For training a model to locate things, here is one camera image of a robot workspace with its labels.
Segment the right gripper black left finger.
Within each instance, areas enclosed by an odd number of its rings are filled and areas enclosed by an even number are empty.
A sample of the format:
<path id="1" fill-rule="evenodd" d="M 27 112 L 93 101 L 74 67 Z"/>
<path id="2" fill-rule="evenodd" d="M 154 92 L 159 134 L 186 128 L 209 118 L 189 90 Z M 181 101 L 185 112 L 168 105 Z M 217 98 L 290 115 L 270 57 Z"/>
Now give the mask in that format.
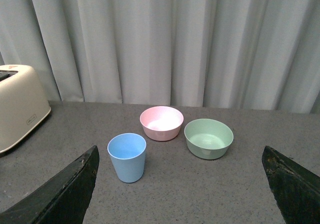
<path id="1" fill-rule="evenodd" d="M 96 185 L 100 155 L 92 146 L 30 195 L 0 214 L 2 224 L 81 224 Z"/>

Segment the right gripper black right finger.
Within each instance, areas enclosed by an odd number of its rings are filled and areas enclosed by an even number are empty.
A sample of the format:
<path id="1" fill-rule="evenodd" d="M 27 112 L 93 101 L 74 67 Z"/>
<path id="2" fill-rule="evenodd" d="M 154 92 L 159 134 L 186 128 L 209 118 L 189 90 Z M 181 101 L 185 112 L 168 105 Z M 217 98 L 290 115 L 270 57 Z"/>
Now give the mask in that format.
<path id="1" fill-rule="evenodd" d="M 270 146 L 261 161 L 285 223 L 318 224 L 320 177 Z"/>

